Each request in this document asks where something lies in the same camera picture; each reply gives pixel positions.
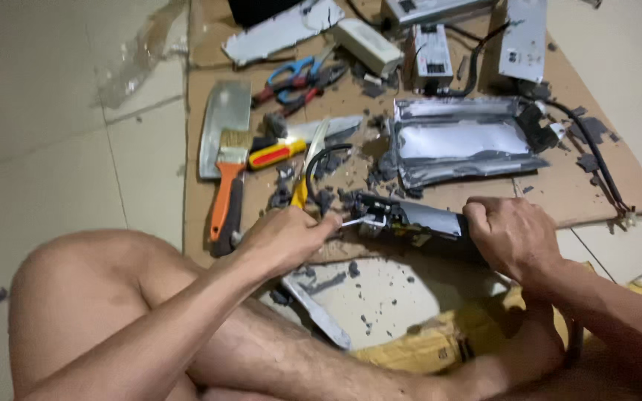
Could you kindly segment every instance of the tile floor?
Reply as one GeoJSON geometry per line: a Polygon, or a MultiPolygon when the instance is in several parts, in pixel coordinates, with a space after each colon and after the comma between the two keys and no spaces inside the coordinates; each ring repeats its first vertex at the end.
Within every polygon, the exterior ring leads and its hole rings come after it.
{"type": "MultiPolygon", "coordinates": [[[[0,287],[8,286],[28,251],[65,232],[129,227],[181,247],[181,63],[160,64],[117,111],[92,105],[96,84],[120,44],[164,3],[0,1],[0,287]]],[[[642,163],[642,1],[606,1],[595,12],[578,0],[553,0],[548,25],[642,163]]],[[[175,30],[184,32],[184,23],[175,30]]],[[[642,274],[642,221],[627,233],[610,235],[600,224],[558,236],[566,257],[591,260],[599,274],[620,283],[642,274]]],[[[364,269],[376,269],[385,282],[378,266],[367,262],[364,269]]],[[[373,288],[373,276],[365,274],[358,283],[373,288]]],[[[398,309],[403,313],[387,313],[372,336],[358,324],[356,314],[363,312],[334,306],[337,297],[331,293],[318,301],[339,311],[337,319],[361,347],[386,341],[386,330],[402,332],[391,330],[393,324],[404,327],[459,302],[461,286],[447,277],[439,284],[420,283],[427,290],[406,298],[416,304],[398,309]],[[428,291],[443,296],[430,297],[428,291]],[[417,308],[418,301],[426,306],[417,308]]],[[[356,295],[352,284],[346,283],[356,295]]],[[[367,299],[380,303],[384,296],[369,290],[367,299]]],[[[1,303],[0,399],[12,397],[6,341],[6,304],[1,303]]]]}

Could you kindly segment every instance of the man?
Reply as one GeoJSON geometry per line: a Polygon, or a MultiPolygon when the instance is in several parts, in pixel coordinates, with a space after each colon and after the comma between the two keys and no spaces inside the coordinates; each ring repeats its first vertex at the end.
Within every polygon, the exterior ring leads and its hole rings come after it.
{"type": "Polygon", "coordinates": [[[522,284],[527,310],[507,348],[450,375],[413,375],[359,362],[256,300],[245,300],[267,279],[297,268],[340,227],[338,215],[317,223],[290,207],[264,216],[237,251],[209,270],[165,242],[132,231],[78,232],[33,251],[12,285],[15,397],[642,397],[642,296],[564,260],[555,224],[539,206],[523,199],[470,198],[464,214],[490,266],[522,284]],[[600,338],[605,352],[587,350],[578,366],[554,372],[563,348],[550,304],[600,338]]]}

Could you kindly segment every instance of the red and yellow screwdriver handle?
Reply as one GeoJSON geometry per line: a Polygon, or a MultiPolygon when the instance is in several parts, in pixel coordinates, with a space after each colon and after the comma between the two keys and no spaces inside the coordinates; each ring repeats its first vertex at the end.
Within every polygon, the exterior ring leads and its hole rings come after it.
{"type": "Polygon", "coordinates": [[[252,153],[249,156],[249,168],[259,170],[270,164],[289,159],[304,150],[306,150],[306,142],[301,139],[294,143],[277,143],[252,153]]]}

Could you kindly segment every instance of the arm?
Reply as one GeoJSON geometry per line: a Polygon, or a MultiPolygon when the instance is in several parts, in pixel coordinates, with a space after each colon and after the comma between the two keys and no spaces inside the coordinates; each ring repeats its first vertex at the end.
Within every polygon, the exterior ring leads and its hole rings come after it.
{"type": "Polygon", "coordinates": [[[267,214],[240,249],[150,314],[129,324],[24,396],[25,400],[162,400],[208,341],[266,279],[296,268],[340,226],[298,208],[267,214]]]}
{"type": "Polygon", "coordinates": [[[521,198],[469,198],[470,236],[489,265],[544,297],[642,373],[642,296],[565,260],[556,223],[521,198]]]}

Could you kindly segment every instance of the cardboard sheet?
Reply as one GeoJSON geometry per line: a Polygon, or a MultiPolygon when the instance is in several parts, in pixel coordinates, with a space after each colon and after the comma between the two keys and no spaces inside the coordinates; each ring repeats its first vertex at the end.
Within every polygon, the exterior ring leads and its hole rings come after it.
{"type": "MultiPolygon", "coordinates": [[[[344,2],[337,1],[347,13],[353,13],[344,2]]],[[[360,3],[361,11],[367,16],[378,13],[380,1],[367,0],[360,3]]],[[[240,31],[234,26],[226,1],[192,2],[191,12],[191,63],[192,71],[188,78],[188,159],[187,178],[185,184],[185,231],[184,251],[202,266],[209,266],[213,259],[209,255],[210,244],[207,239],[209,230],[208,215],[216,193],[215,182],[201,182],[197,178],[196,165],[200,146],[201,127],[205,115],[205,105],[211,87],[217,80],[238,79],[252,82],[253,92],[259,91],[267,77],[278,62],[258,63],[241,71],[232,71],[231,62],[224,56],[220,44],[230,34],[240,31]]],[[[480,36],[489,27],[489,16],[479,17],[460,24],[463,28],[480,36]]],[[[457,70],[463,55],[469,54],[471,41],[463,39],[453,32],[448,32],[452,66],[457,70]]],[[[277,53],[275,58],[284,59],[296,54],[299,58],[318,53],[326,44],[324,35],[299,44],[295,49],[277,53]]],[[[464,87],[466,78],[455,81],[453,88],[464,87]]],[[[561,52],[547,50],[545,80],[552,83],[551,90],[557,101],[570,108],[583,105],[588,109],[588,116],[595,116],[615,132],[611,122],[603,114],[601,108],[582,82],[581,78],[566,60],[561,52]]],[[[394,98],[408,98],[416,95],[409,91],[390,89],[377,98],[361,95],[362,88],[353,82],[353,77],[346,74],[333,88],[327,90],[322,97],[316,97],[306,108],[289,118],[289,123],[303,123],[318,120],[327,116],[344,116],[362,114],[366,108],[370,115],[391,114],[394,98]]],[[[280,106],[269,102],[251,113],[250,130],[261,136],[260,123],[264,113],[279,109],[280,106]]],[[[566,118],[558,111],[552,111],[557,119],[566,118]]],[[[356,144],[365,143],[353,157],[336,172],[334,177],[325,180],[322,185],[346,189],[364,188],[363,180],[367,176],[367,167],[374,157],[380,156],[387,148],[387,142],[378,138],[379,132],[368,128],[362,123],[359,132],[351,138],[356,144]]],[[[569,151],[551,149],[542,156],[551,162],[551,167],[541,169],[538,173],[528,176],[498,177],[459,180],[442,183],[425,189],[424,197],[419,202],[436,208],[450,208],[460,211],[469,196],[524,196],[532,203],[543,207],[560,227],[568,227],[578,223],[603,221],[616,217],[616,210],[609,203],[605,189],[592,186],[590,173],[584,173],[575,164],[581,152],[590,152],[580,141],[566,138],[564,143],[569,151]],[[523,189],[533,186],[534,189],[524,194],[523,189]]],[[[611,170],[616,185],[628,205],[635,205],[637,212],[642,213],[642,168],[636,157],[625,142],[611,141],[608,136],[599,145],[599,149],[611,170]]],[[[294,159],[297,167],[303,160],[302,156],[294,159]]],[[[248,173],[245,178],[245,196],[243,204],[242,229],[248,229],[266,209],[269,196],[274,190],[276,170],[264,169],[248,173]]],[[[359,256],[374,255],[380,251],[372,244],[355,241],[332,241],[315,258],[317,262],[347,260],[359,256]]]]}

